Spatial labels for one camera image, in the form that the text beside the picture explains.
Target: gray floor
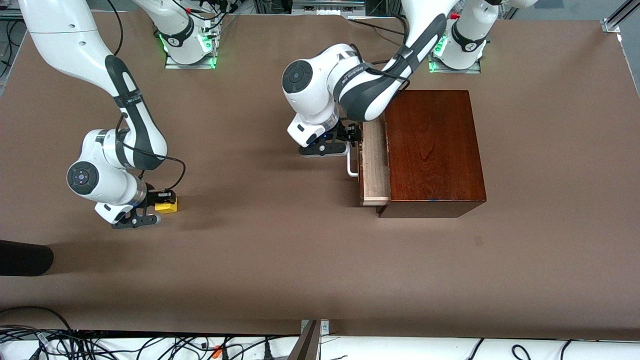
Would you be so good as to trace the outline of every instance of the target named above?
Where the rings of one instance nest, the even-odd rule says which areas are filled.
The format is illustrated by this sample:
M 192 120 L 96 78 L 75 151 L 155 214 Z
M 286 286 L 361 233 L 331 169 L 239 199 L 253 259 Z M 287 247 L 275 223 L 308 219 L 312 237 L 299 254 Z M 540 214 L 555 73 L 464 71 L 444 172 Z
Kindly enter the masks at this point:
M 515 20 L 602 20 L 611 15 L 623 0 L 539 0 L 536 6 L 520 10 Z M 640 11 L 621 26 L 622 46 L 631 73 L 640 86 Z

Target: wooden box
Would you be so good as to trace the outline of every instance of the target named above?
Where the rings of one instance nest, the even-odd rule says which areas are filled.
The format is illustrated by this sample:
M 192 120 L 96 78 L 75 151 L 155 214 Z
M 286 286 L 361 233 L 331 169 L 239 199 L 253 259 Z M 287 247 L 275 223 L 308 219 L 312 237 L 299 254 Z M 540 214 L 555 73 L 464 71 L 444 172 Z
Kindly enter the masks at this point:
M 407 90 L 362 124 L 360 197 L 383 218 L 456 218 L 486 201 L 468 91 Z

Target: brown table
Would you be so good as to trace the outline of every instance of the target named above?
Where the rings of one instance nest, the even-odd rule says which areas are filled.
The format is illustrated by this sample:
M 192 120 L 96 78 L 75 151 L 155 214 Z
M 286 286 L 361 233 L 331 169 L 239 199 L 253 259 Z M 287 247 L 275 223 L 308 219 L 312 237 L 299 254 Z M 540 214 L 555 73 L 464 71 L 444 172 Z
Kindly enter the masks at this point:
M 113 14 L 96 19 L 115 48 Z M 145 14 L 123 20 L 121 57 L 188 164 L 181 211 L 114 231 L 67 188 L 84 134 L 118 110 L 27 39 L 0 98 L 0 238 L 52 244 L 58 263 L 0 279 L 0 306 L 50 306 L 81 329 L 296 332 L 322 317 L 347 334 L 640 338 L 640 101 L 597 22 L 498 22 L 481 75 L 421 68 L 413 88 L 469 90 L 488 201 L 379 219 L 344 158 L 297 155 L 280 76 L 337 42 L 368 60 L 396 45 L 340 17 L 244 16 L 218 69 L 164 70 Z M 16 316 L 3 323 L 60 326 Z

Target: black cylinder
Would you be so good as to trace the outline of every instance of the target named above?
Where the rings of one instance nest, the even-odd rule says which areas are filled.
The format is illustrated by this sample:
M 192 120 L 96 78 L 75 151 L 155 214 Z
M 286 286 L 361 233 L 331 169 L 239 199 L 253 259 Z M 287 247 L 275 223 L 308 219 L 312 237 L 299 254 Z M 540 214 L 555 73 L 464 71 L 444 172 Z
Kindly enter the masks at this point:
M 0 275 L 38 276 L 53 264 L 53 251 L 43 245 L 0 240 Z

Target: yellow cube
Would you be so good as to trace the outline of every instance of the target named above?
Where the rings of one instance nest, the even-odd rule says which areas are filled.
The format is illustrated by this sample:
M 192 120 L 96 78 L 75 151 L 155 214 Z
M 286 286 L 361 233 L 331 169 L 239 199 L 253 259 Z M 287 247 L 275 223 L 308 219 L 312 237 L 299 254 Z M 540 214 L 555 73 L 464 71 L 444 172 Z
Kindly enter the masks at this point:
M 155 206 L 156 212 L 160 214 L 169 214 L 178 211 L 178 198 L 175 199 L 175 204 L 171 204 L 170 202 L 164 204 L 156 204 Z

